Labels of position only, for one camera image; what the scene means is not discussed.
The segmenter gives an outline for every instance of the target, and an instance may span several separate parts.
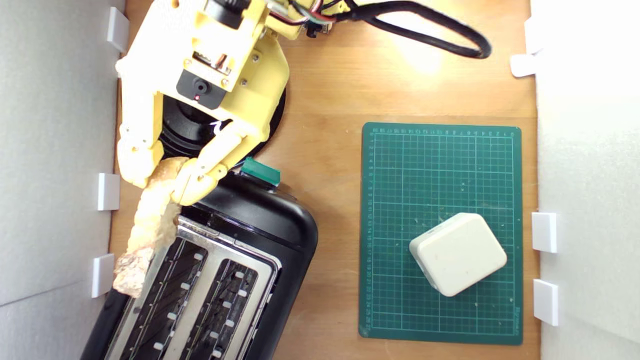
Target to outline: black round base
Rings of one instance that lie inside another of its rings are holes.
[[[286,91],[282,92],[280,102],[269,123],[269,139],[258,144],[246,156],[255,156],[271,140],[282,120],[285,98]],[[220,130],[230,123],[229,119],[215,119],[182,101],[165,96],[163,100],[163,129],[160,133],[160,141],[164,146],[164,157],[197,158],[202,147],[207,145]],[[237,165],[244,162],[246,156]]]

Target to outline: grid lines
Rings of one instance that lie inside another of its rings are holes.
[[[522,342],[522,185],[515,127],[368,123],[363,128],[360,334]],[[482,215],[507,265],[453,298],[408,251],[460,212]]]

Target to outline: white bracket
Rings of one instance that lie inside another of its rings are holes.
[[[526,54],[511,56],[511,73],[516,78],[533,75],[538,70],[535,54],[540,52],[547,41],[545,24],[540,16],[532,16],[524,22]]]
[[[533,280],[533,316],[551,326],[558,326],[558,285]]]
[[[113,6],[109,9],[107,41],[121,53],[126,52],[129,45],[129,19]]]
[[[115,257],[113,254],[106,254],[93,259],[91,297],[96,298],[111,289],[114,265]]]
[[[98,176],[98,210],[120,208],[120,176],[101,172]]]
[[[558,252],[555,213],[531,213],[531,232],[535,250]]]

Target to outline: white wall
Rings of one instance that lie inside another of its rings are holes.
[[[0,0],[0,359],[77,359],[103,299],[91,259],[108,250],[96,211],[113,171],[124,0]]]
[[[633,0],[532,0],[540,211],[557,213],[559,326],[542,360],[640,359],[640,47]]]

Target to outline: white block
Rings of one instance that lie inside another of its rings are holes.
[[[113,254],[106,254],[93,259],[91,297],[98,297],[111,289],[114,265],[115,257]]]
[[[507,263],[507,254],[478,214],[454,215],[413,239],[409,250],[429,283],[448,297]]]
[[[542,50],[546,41],[545,25],[540,18],[530,17],[524,22],[524,39],[527,54]]]
[[[537,71],[536,57],[530,54],[511,56],[511,73],[516,78],[533,75]]]
[[[533,316],[549,325],[558,326],[558,286],[540,279],[533,280]]]
[[[534,249],[552,253],[558,251],[555,213],[531,213],[531,232]]]
[[[113,6],[109,10],[107,41],[121,53],[124,53],[129,45],[129,19]]]
[[[120,176],[101,172],[98,176],[98,210],[120,208]]]

